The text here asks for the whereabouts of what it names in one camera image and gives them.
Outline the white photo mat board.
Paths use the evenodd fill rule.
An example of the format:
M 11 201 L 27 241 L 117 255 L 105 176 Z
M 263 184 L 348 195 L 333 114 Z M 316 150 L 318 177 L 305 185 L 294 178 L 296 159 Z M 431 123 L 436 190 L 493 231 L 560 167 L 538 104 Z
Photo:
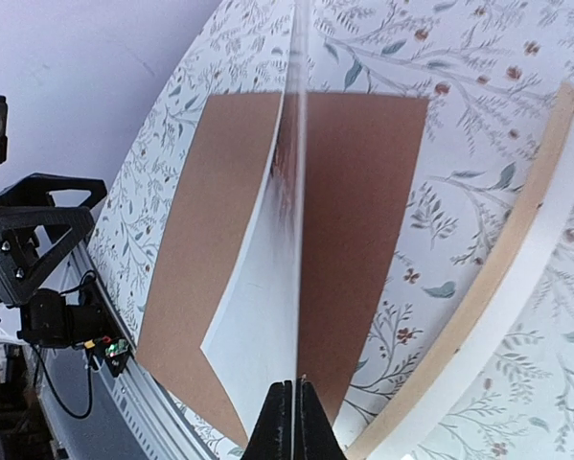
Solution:
M 376 458 L 574 459 L 574 109 L 550 129 L 561 156 L 484 346 Z

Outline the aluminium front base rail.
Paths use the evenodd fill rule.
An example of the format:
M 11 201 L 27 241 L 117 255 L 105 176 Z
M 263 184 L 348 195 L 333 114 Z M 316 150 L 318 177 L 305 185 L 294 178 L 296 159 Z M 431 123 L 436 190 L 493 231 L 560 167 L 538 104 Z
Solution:
M 171 396 L 130 358 L 113 377 L 82 351 L 49 350 L 40 402 L 68 459 L 238 459 L 241 448 Z

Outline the floral patterned table cover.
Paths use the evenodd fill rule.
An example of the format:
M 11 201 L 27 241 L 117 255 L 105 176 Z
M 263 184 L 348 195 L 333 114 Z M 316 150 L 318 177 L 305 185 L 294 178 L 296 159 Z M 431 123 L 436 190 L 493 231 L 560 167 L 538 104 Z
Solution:
M 138 335 L 175 181 L 218 92 L 276 91 L 288 1 L 224 1 L 179 62 L 129 150 L 89 243 Z M 487 261 L 574 83 L 574 1 L 316 1 L 312 90 L 429 100 L 425 139 L 378 312 L 335 422 L 343 446 L 411 375 Z

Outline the photo with white border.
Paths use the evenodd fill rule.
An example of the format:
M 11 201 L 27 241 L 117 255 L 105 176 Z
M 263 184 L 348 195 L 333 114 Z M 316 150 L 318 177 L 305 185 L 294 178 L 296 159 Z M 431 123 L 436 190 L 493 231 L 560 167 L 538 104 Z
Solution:
M 307 140 L 309 9 L 294 4 L 286 87 L 235 267 L 200 349 L 250 436 L 268 387 L 293 380 Z

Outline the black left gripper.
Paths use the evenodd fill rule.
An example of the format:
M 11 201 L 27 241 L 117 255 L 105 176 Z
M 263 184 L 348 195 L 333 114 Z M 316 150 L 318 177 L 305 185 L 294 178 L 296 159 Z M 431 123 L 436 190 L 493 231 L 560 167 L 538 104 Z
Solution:
M 106 196 L 101 179 L 39 172 L 0 192 L 0 303 L 29 302 L 93 228 L 89 209 Z

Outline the light wooden picture frame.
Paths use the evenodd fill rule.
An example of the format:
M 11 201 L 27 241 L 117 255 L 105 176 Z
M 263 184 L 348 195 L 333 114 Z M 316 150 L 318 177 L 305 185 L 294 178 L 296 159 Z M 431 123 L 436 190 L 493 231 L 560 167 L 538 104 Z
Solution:
M 398 394 L 349 459 L 402 459 L 479 374 L 531 296 L 574 204 L 574 85 L 562 84 L 527 181 L 489 259 Z

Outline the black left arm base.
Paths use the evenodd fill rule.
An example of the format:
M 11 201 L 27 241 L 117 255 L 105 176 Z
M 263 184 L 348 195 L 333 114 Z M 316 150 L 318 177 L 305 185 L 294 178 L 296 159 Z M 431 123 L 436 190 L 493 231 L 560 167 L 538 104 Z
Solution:
M 16 336 L 41 348 L 84 349 L 114 378 L 120 376 L 130 358 L 128 340 L 94 286 L 84 287 L 78 300 L 78 305 L 70 305 L 55 290 L 38 290 L 19 308 L 21 330 Z

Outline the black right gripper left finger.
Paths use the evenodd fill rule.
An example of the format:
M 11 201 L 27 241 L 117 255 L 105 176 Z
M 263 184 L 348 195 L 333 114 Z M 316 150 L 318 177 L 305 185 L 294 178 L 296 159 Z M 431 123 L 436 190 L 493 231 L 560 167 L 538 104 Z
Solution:
M 292 381 L 272 383 L 241 457 L 242 460 L 289 460 L 292 454 Z

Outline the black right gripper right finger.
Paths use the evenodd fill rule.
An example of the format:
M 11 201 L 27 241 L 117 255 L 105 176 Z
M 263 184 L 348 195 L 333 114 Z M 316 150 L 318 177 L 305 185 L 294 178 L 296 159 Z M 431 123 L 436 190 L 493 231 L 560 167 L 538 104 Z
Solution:
M 346 460 L 312 383 L 295 385 L 294 452 L 296 460 Z

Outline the brown backing board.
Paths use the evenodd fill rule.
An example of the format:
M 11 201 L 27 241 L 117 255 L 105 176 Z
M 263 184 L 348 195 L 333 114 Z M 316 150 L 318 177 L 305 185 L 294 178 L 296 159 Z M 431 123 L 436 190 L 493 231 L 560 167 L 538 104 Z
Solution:
M 424 98 L 308 94 L 297 371 L 334 421 L 384 290 L 425 126 Z M 235 409 L 200 349 L 264 176 L 281 94 L 212 96 L 185 160 L 136 358 L 238 444 Z

